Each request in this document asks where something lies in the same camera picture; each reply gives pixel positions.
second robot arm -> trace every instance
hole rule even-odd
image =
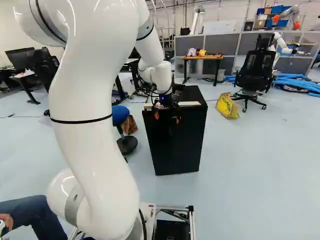
[[[282,52],[283,54],[310,55],[309,52],[298,51],[298,50],[296,50],[296,49],[288,48],[285,40],[282,38],[282,36],[280,35],[279,32],[275,32],[275,33],[274,33],[274,40],[276,41],[276,45],[277,45],[277,46],[280,46],[280,48],[282,48],[281,52]],[[272,45],[268,48],[268,50],[269,50],[269,51],[277,52],[277,49],[276,49],[276,47],[275,47],[274,44],[272,44]],[[275,55],[275,59],[274,59],[274,62],[273,62],[272,69],[275,69],[276,64],[277,64],[279,58],[280,58],[280,53],[277,52],[276,55]]]

person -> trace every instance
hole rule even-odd
[[[0,220],[3,220],[6,226],[1,237],[11,230],[31,225],[39,240],[68,239],[44,195],[0,202]]]

brown bag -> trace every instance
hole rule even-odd
[[[122,130],[127,135],[133,134],[138,131],[138,126],[132,115],[129,115],[127,119],[122,123]]]

blue box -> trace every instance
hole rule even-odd
[[[271,13],[272,14],[280,14],[283,12],[283,5],[279,5],[279,6],[273,6],[271,9]]]
[[[278,24],[276,25],[278,28],[283,28],[286,27],[288,24],[289,20],[279,20]]]
[[[257,15],[264,14],[264,13],[265,13],[265,9],[264,8],[258,8],[258,10],[256,11]]]
[[[287,9],[289,9],[289,8],[291,8],[291,7],[292,7],[292,6],[283,6],[283,7],[282,7],[282,12],[285,11],[285,10],[287,10]]]
[[[274,27],[276,27],[276,28],[286,27],[287,24],[288,24],[288,21],[289,21],[289,20],[279,20],[279,21],[278,21],[278,24],[277,24],[276,26],[274,26]],[[272,27],[272,19],[267,19],[267,20],[265,21],[265,27]]]

robotic arm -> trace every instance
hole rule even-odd
[[[49,91],[58,145],[69,168],[48,187],[50,208],[97,240],[141,229],[139,190],[113,137],[111,93],[134,45],[159,92],[171,66],[144,0],[17,0],[14,15],[34,40],[65,47]],[[140,240],[140,234],[133,240]]]
[[[278,21],[282,18],[285,18],[289,15],[292,15],[292,22],[293,22],[293,30],[298,30],[300,28],[300,8],[298,5],[293,5],[287,10],[284,10],[280,15],[276,15],[272,18],[272,24],[277,25]]]
[[[282,48],[282,51],[281,51],[281,52],[282,52],[283,54],[310,55],[309,52],[298,51],[298,50],[296,50],[296,49],[288,48],[285,40],[282,38],[282,36],[280,35],[279,32],[275,32],[275,33],[274,33],[274,38],[273,38],[273,39],[276,41],[276,45],[277,45],[277,46],[280,46],[280,48]],[[276,47],[275,47],[274,44],[272,44],[270,47],[268,47],[268,50],[269,50],[269,51],[277,52],[277,49],[276,49]],[[275,69],[279,58],[280,58],[280,53],[277,52],[276,55],[275,55],[275,59],[274,59],[274,62],[273,62],[272,69]]]

